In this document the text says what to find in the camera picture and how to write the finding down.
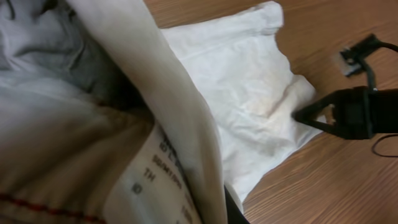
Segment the beige shorts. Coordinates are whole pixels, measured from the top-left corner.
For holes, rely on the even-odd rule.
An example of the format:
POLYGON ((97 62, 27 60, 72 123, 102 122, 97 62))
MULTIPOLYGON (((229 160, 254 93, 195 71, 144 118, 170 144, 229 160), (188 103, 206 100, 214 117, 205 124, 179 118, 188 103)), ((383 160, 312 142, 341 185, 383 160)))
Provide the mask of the beige shorts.
POLYGON ((2 223, 228 223, 318 134, 282 8, 157 27, 142 1, 1 2, 2 223))

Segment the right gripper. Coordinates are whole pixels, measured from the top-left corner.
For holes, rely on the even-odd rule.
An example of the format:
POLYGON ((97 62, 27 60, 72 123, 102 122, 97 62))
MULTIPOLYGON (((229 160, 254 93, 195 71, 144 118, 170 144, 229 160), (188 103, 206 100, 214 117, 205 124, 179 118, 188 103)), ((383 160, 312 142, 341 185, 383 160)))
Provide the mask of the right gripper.
POLYGON ((292 113, 299 123, 334 136, 349 139, 371 139, 379 133, 397 132, 397 90, 369 91, 365 86, 334 91, 292 113), (315 119, 326 112, 338 120, 341 129, 315 119))

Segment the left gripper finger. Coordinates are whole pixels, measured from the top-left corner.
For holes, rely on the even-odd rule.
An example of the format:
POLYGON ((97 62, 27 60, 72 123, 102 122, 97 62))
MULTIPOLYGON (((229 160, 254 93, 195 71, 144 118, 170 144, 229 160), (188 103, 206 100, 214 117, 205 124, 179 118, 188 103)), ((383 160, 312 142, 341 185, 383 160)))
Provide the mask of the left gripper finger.
POLYGON ((235 204, 231 194, 224 186, 228 224, 250 224, 235 204))

